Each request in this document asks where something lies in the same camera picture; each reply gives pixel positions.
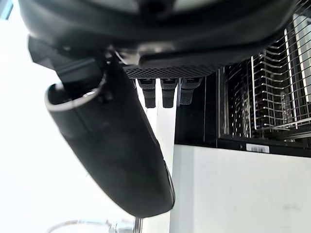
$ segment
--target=barcode label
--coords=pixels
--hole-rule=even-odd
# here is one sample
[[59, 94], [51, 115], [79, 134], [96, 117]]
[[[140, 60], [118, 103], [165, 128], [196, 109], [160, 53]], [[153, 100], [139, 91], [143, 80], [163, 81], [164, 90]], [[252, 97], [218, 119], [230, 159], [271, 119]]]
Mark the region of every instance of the barcode label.
[[259, 153], [270, 153], [270, 149], [268, 146], [261, 146], [254, 144], [246, 144], [246, 150]]

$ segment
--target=metal wire rack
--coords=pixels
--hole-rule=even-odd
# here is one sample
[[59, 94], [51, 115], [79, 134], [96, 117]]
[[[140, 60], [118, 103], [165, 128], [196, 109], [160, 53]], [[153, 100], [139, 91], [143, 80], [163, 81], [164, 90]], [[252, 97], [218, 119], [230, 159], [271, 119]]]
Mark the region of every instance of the metal wire rack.
[[311, 124], [311, 18], [304, 16], [310, 10], [300, 0], [284, 36], [225, 68], [229, 134], [256, 137]]

